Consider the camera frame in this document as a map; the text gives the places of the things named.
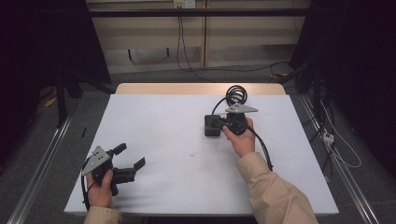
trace white board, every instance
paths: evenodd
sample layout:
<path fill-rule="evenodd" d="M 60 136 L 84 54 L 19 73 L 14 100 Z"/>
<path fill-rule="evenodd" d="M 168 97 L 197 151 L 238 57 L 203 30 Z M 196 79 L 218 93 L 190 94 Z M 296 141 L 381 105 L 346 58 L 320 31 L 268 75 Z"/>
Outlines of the white board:
<path fill-rule="evenodd" d="M 113 159 L 118 168 L 132 167 L 146 157 L 146 166 L 137 172 L 135 182 L 118 185 L 115 208 L 139 216 L 252 214 L 248 187 L 235 167 L 238 156 L 231 143 L 223 133 L 220 137 L 204 135 L 204 116 L 221 98 L 111 96 L 90 153 L 96 146 L 109 150 L 126 143 L 128 148 Z M 251 95 L 246 105 L 259 109 L 247 115 L 268 148 L 274 171 L 306 194 L 315 214 L 338 213 L 289 96 Z M 224 102 L 216 112 L 227 107 Z M 263 155 L 259 142 L 256 151 Z M 86 213 L 79 181 L 66 213 Z"/>

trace white cable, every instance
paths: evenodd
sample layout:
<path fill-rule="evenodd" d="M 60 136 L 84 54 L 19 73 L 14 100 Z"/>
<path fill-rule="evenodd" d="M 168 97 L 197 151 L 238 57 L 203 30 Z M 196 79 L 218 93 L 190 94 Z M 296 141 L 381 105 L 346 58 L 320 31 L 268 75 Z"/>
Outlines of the white cable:
<path fill-rule="evenodd" d="M 323 106 L 324 112 L 326 113 L 326 117 L 330 122 L 330 125 L 332 125 L 332 120 L 330 119 L 329 114 L 327 113 L 326 107 L 324 106 L 324 104 L 320 101 L 321 105 Z M 359 165 L 351 165 L 349 163 L 347 163 L 346 161 L 344 161 L 341 156 L 338 153 L 335 153 L 332 150 L 332 147 L 330 147 L 329 144 L 327 144 L 327 146 L 329 147 L 330 151 L 334 154 L 334 156 L 340 160 L 343 164 L 345 164 L 346 166 L 349 166 L 351 168 L 359 168 L 361 167 L 361 158 L 359 157 L 358 153 L 356 153 L 356 151 L 353 149 L 353 147 L 341 136 L 341 134 L 339 132 L 337 132 L 337 130 L 335 129 L 334 125 L 332 125 L 332 128 L 334 129 L 335 133 L 337 133 L 337 135 L 346 143 L 347 146 L 349 146 L 349 148 L 352 150 L 352 152 L 356 155 L 356 157 L 359 160 Z"/>

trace forearm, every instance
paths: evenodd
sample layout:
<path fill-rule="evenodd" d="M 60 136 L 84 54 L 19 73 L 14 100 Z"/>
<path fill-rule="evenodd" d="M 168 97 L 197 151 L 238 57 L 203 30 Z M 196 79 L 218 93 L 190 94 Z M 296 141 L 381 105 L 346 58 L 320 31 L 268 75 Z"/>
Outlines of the forearm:
<path fill-rule="evenodd" d="M 121 220 L 121 212 L 115 209 L 91 206 L 84 224 L 117 224 Z"/>
<path fill-rule="evenodd" d="M 306 196 L 270 172 L 260 153 L 247 154 L 237 163 L 250 191 L 250 203 L 259 223 L 317 223 Z"/>

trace horizontal black bar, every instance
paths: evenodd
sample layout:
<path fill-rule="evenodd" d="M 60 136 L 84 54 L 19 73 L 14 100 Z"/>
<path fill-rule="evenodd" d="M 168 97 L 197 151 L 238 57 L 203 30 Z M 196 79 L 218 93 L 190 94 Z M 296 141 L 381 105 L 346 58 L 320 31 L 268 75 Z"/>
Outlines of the horizontal black bar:
<path fill-rule="evenodd" d="M 65 11 L 41 10 L 41 15 L 89 16 L 93 18 L 109 17 L 302 17 L 326 16 L 334 13 L 329 8 L 266 8 L 266 9 L 123 9 Z"/>

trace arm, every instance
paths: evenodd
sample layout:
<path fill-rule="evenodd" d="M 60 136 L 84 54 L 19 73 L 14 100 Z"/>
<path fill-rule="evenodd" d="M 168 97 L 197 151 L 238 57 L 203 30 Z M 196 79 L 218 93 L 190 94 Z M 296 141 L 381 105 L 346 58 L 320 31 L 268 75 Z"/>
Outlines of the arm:
<path fill-rule="evenodd" d="M 247 119 L 253 128 L 253 121 Z M 247 182 L 253 214 L 259 223 L 317 223 L 306 196 L 292 184 L 269 170 L 255 150 L 255 136 L 249 130 L 234 135 L 226 126 L 223 131 L 241 158 L 236 164 Z"/>
<path fill-rule="evenodd" d="M 88 190 L 91 208 L 85 217 L 85 224 L 113 224 L 121 223 L 121 213 L 111 208 L 112 195 L 110 183 L 113 172 L 108 170 L 103 178 L 102 185 L 94 182 L 91 173 L 87 174 L 87 186 L 92 186 Z"/>

